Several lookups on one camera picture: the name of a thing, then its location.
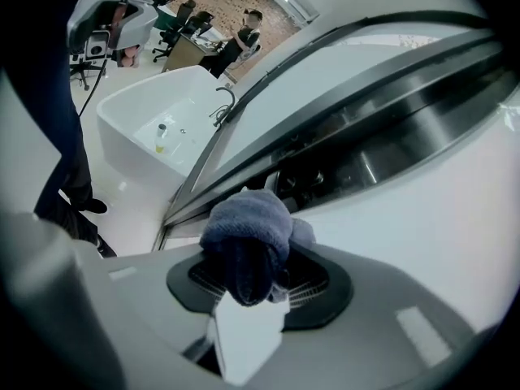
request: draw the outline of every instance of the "small bottle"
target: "small bottle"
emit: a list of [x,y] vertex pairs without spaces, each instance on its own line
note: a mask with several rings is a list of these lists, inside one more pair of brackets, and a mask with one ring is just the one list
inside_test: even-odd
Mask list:
[[162,153],[164,150],[164,145],[166,144],[166,126],[164,124],[159,124],[157,127],[157,136],[155,137],[155,151],[157,153]]

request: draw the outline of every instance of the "white sink basin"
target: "white sink basin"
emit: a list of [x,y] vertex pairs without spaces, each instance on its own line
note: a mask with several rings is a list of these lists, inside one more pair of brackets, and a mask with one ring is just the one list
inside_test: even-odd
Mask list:
[[[153,76],[110,95],[97,105],[106,161],[119,173],[171,197],[215,133],[217,108],[231,101],[204,68],[187,67]],[[159,124],[166,144],[155,151]]]

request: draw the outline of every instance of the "office chair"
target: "office chair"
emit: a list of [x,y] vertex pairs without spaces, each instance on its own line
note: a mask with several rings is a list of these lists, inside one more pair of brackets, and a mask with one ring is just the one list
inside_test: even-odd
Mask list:
[[171,25],[168,26],[167,30],[159,33],[161,37],[165,37],[168,33],[178,32],[179,29],[185,26],[196,5],[197,4],[193,0],[188,0],[186,3],[182,3],[177,11],[177,16],[172,20]]
[[160,52],[160,54],[154,58],[154,62],[156,63],[157,59],[166,58],[170,55],[171,50],[176,45],[181,34],[187,37],[191,37],[198,29],[201,29],[198,34],[198,36],[201,36],[203,33],[210,30],[211,24],[209,21],[211,21],[213,17],[214,16],[207,11],[199,11],[195,16],[189,18],[188,22],[181,30],[172,33],[165,33],[162,40],[168,44],[168,47],[165,50],[159,48],[154,48],[152,50],[152,54],[155,54],[155,52]]
[[74,65],[69,65],[70,67],[70,77],[75,74],[80,74],[80,85],[83,85],[85,91],[89,91],[90,86],[87,84],[87,77],[85,76],[85,71],[102,71],[102,75],[106,74],[106,69],[103,67],[98,67],[93,65],[93,61],[84,61],[82,53],[73,53],[72,60],[80,60],[78,63]]

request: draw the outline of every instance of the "gray towel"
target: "gray towel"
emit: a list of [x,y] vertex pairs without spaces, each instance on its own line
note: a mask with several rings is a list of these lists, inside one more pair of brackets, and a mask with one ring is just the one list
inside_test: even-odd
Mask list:
[[249,190],[231,195],[211,210],[200,245],[225,260],[225,286],[243,306],[287,297],[289,237],[314,240],[312,227],[293,219],[270,190]]

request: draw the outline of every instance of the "black cable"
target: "black cable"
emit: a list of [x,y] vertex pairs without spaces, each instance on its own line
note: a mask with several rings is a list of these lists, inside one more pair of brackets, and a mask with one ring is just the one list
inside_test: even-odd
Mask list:
[[101,75],[103,75],[103,72],[105,71],[106,61],[107,60],[108,59],[105,58],[105,60],[103,61],[103,64],[101,65],[101,71],[99,72],[99,75],[97,76],[96,84],[94,84],[94,87],[92,88],[92,91],[90,91],[90,94],[89,94],[89,97],[87,98],[87,101],[84,102],[83,108],[81,109],[81,112],[80,112],[80,117],[83,114],[83,111],[85,111],[85,108],[87,107],[87,104],[89,104],[90,98],[92,98],[92,96],[94,94],[94,91],[98,87],[99,81],[101,80]]

